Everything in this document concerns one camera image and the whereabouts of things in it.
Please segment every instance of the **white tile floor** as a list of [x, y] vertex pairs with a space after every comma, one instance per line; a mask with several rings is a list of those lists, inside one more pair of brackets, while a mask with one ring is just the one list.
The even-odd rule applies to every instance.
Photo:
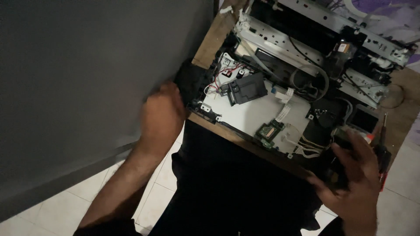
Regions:
[[[176, 191], [171, 154], [177, 152], [182, 135], [160, 163], [147, 184], [143, 198], [133, 216], [136, 230], [147, 235]], [[121, 163], [37, 204], [0, 223], [0, 235], [66, 236], [72, 235], [91, 201], [115, 173]], [[420, 147], [406, 140], [389, 173], [386, 188], [378, 202], [378, 236], [420, 235]], [[321, 228], [336, 214], [325, 206], [315, 215]], [[304, 236], [321, 231], [301, 230]]]

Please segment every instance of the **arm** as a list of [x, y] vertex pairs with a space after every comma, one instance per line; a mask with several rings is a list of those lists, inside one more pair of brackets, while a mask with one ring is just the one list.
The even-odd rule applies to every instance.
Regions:
[[179, 90], [166, 83], [141, 114], [142, 135], [126, 161], [99, 191], [79, 228], [131, 219], [148, 180], [182, 130], [186, 113]]
[[320, 179], [312, 175], [307, 180], [326, 207], [343, 220], [346, 236], [374, 236], [376, 233], [376, 203], [380, 183], [378, 159], [369, 144], [358, 134], [347, 132], [353, 152], [331, 145], [344, 166], [349, 190], [332, 192]]

